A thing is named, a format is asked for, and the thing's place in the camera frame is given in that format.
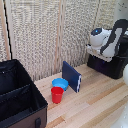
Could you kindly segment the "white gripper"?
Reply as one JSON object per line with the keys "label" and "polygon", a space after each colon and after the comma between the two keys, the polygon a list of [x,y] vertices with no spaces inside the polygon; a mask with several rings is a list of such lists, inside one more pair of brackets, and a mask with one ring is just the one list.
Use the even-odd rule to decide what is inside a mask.
{"label": "white gripper", "polygon": [[110,62],[112,60],[112,57],[105,57],[103,56],[99,50],[93,49],[91,46],[87,45],[87,52],[91,54],[92,56],[96,56],[99,59],[102,59],[106,62]]}

